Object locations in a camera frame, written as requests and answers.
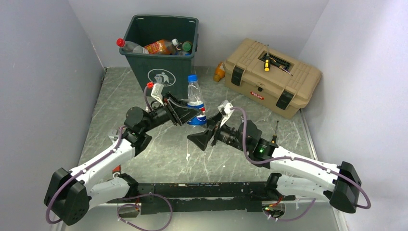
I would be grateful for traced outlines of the pepsi bottle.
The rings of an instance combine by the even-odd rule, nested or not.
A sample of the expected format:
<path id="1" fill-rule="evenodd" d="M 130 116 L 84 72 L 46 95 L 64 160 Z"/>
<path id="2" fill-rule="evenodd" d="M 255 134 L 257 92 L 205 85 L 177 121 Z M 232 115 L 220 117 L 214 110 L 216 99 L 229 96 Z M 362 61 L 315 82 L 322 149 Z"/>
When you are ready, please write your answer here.
<path id="1" fill-rule="evenodd" d="M 188 80 L 188 107 L 200 109 L 201 113 L 192 118 L 187 124 L 192 126 L 206 125 L 205 105 L 197 75 L 189 75 Z"/>

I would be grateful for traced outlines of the clear bottle red cap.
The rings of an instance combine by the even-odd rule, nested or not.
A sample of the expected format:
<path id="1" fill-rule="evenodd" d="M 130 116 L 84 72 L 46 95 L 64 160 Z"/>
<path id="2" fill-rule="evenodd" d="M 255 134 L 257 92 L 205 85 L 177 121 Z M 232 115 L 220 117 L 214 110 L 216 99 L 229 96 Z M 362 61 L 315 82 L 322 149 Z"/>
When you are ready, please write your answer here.
<path id="1" fill-rule="evenodd" d="M 149 54 L 149 51 L 143 46 L 132 41 L 126 41 L 123 38 L 118 38 L 116 44 L 126 52 Z"/>

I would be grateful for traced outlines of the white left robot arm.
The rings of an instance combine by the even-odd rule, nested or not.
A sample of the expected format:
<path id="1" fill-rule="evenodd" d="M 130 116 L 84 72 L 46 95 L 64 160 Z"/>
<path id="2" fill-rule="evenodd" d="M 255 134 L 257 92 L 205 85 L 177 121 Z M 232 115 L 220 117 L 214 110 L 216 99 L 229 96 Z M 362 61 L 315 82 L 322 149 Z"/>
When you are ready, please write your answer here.
<path id="1" fill-rule="evenodd" d="M 148 131 L 168 121 L 182 126 L 205 113 L 204 106 L 190 106 L 171 93 L 162 100 L 163 104 L 150 112 L 137 106 L 130 108 L 117 140 L 110 147 L 71 170 L 60 168 L 53 173 L 44 198 L 49 224 L 63 221 L 73 225 L 100 204 L 118 198 L 132 202 L 137 198 L 138 183 L 127 174 L 105 183 L 99 180 L 142 153 L 152 140 Z"/>

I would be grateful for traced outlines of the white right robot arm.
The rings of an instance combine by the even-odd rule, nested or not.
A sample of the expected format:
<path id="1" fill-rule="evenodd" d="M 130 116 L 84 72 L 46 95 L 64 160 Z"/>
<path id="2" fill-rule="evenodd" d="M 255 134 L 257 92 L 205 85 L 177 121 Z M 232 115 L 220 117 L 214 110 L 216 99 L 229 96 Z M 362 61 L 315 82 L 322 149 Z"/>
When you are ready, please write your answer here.
<path id="1" fill-rule="evenodd" d="M 221 114 L 213 116 L 208 120 L 206 131 L 188 135 L 188 140 L 203 151 L 217 142 L 246 151 L 245 157 L 251 164 L 271 171 L 265 184 L 269 199 L 313 198 L 350 214 L 357 208 L 371 207 L 351 163 L 336 165 L 306 158 L 277 145 L 275 139 L 263 139 L 262 131 L 250 120 L 241 123 L 239 128 L 232 128 L 222 125 L 222 118 Z"/>

